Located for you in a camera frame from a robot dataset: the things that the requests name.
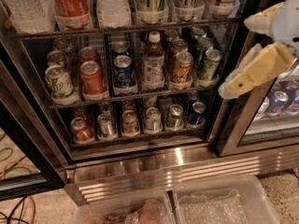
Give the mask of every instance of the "bottle label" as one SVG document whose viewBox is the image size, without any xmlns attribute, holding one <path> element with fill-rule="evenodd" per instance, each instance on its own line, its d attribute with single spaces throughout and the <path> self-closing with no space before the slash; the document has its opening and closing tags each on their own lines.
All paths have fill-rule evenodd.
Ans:
<svg viewBox="0 0 299 224">
<path fill-rule="evenodd" d="M 160 82 L 163 79 L 164 56 L 144 56 L 142 74 L 144 82 Z"/>
</svg>

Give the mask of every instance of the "white bottle cap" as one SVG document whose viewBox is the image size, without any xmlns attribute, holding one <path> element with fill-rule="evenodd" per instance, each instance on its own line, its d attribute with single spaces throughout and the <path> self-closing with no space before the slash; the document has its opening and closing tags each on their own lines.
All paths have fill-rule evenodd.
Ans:
<svg viewBox="0 0 299 224">
<path fill-rule="evenodd" d="M 157 43 L 160 41 L 160 33 L 159 32 L 150 32 L 149 33 L 149 41 L 153 43 Z"/>
</svg>

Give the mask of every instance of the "beverage cooler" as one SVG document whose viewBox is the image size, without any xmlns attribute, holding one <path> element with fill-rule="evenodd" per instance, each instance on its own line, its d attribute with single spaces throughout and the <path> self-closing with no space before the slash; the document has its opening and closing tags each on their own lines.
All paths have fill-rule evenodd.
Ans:
<svg viewBox="0 0 299 224">
<path fill-rule="evenodd" d="M 64 188 L 83 205 L 298 165 L 298 114 L 273 98 L 279 87 L 295 99 L 297 69 L 218 95 L 247 50 L 271 42 L 243 20 L 279 1 L 1 0 L 0 126 L 39 170 L 2 180 L 3 199 Z"/>
</svg>

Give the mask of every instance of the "metal base panel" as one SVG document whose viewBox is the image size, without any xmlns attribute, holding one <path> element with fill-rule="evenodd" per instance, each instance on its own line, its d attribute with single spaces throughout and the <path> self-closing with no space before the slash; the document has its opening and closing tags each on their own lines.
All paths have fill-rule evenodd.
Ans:
<svg viewBox="0 0 299 224">
<path fill-rule="evenodd" d="M 224 175 L 261 175 L 299 165 L 298 146 L 218 157 L 210 147 L 179 147 L 147 156 L 90 163 L 69 171 L 66 192 L 77 205 L 146 189 L 171 190 L 192 179 Z"/>
</svg>

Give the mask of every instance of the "brown bottle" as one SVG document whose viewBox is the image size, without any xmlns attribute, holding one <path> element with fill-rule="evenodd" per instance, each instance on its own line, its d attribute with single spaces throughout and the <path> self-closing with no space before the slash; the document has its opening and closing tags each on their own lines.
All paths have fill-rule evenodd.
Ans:
<svg viewBox="0 0 299 224">
<path fill-rule="evenodd" d="M 160 43 L 160 33 L 150 32 L 142 63 L 143 82 L 156 83 L 163 79 L 164 50 Z"/>
</svg>

